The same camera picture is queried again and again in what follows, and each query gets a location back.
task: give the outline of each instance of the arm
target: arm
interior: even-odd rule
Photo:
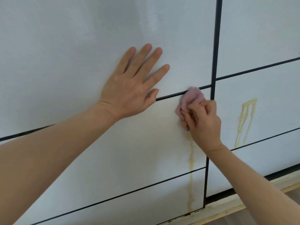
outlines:
[[[300,206],[236,157],[220,139],[221,120],[216,102],[206,100],[183,112],[194,141],[231,183],[253,218],[262,225],[294,225],[300,221]]]
[[[157,48],[141,66],[151,48],[145,45],[126,68],[136,52],[130,48],[105,84],[100,101],[90,109],[0,146],[1,224],[13,224],[115,122],[155,102],[158,89],[150,90],[170,67],[164,65],[144,81],[162,54]]]

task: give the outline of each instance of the forearm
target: forearm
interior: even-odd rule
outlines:
[[[258,224],[298,224],[300,206],[236,157],[227,147],[208,157],[231,183]]]
[[[66,121],[0,146],[2,224],[13,224],[115,121],[105,108],[95,105]]]

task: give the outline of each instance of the white wall panel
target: white wall panel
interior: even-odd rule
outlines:
[[[300,0],[223,0],[217,77],[300,56]]]
[[[297,60],[217,81],[215,99],[223,144],[233,149],[300,127],[299,72]],[[242,119],[246,121],[236,145],[239,123],[243,123],[239,121],[242,104],[253,99],[257,99],[255,109],[249,106],[247,114],[245,108]]]
[[[190,176],[187,174],[42,224],[158,224],[203,207],[205,169],[193,172],[192,181]]]
[[[1,0],[0,137],[99,99],[131,46],[161,46],[159,97],[210,84],[216,0]]]
[[[202,92],[209,98],[210,88]],[[58,177],[16,225],[184,174],[190,166],[192,170],[204,167],[205,154],[180,127],[175,114],[179,98],[158,101],[145,112],[116,123]]]
[[[259,143],[249,145],[233,153],[265,176],[300,163],[300,130],[295,130]],[[232,188],[225,176],[210,161],[207,196]]]

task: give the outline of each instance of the left hand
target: left hand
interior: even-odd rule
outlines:
[[[151,44],[146,44],[130,64],[129,60],[135,54],[136,48],[127,50],[103,87],[98,103],[107,108],[116,120],[139,114],[155,103],[159,90],[150,90],[169,71],[170,65],[162,66],[144,81],[163,52],[160,47],[156,48],[151,57],[142,64],[151,49]]]

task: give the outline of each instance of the wooden baseboard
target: wooden baseboard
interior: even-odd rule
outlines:
[[[271,183],[284,193],[300,188],[300,170],[274,179]],[[245,208],[237,194],[223,198],[208,204],[204,209],[200,209],[188,216],[180,217],[164,224],[171,225],[202,225],[223,216],[237,212]]]

